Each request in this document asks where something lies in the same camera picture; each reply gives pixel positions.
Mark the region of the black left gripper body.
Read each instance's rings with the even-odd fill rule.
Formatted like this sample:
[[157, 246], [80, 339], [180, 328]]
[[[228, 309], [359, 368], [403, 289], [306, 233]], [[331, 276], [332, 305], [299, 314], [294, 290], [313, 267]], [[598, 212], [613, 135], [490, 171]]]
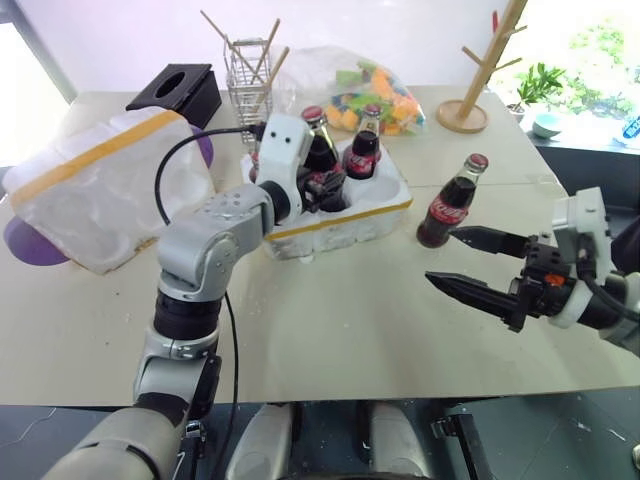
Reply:
[[298, 191], [304, 211], [316, 212], [323, 196], [323, 174], [310, 169], [298, 171]]

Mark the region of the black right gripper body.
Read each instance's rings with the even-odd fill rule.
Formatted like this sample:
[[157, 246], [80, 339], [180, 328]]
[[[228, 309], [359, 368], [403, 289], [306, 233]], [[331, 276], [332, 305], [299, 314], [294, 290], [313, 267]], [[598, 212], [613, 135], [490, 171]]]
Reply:
[[574, 288], [571, 267], [548, 240], [548, 234], [527, 238], [524, 267], [509, 286], [508, 293], [515, 298], [516, 307], [505, 317], [505, 324], [516, 333], [523, 329], [527, 316], [539, 318], [558, 314]]

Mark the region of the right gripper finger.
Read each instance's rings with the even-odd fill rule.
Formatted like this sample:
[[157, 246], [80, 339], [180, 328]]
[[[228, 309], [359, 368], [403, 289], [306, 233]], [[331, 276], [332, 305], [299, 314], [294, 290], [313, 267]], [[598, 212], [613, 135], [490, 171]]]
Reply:
[[462, 274], [447, 272], [427, 271], [425, 277], [449, 297], [498, 317], [505, 324], [514, 313], [514, 298], [510, 294], [490, 288], [484, 282]]
[[525, 258], [530, 243], [528, 237], [484, 226], [454, 228], [450, 235], [473, 249], [515, 258]]

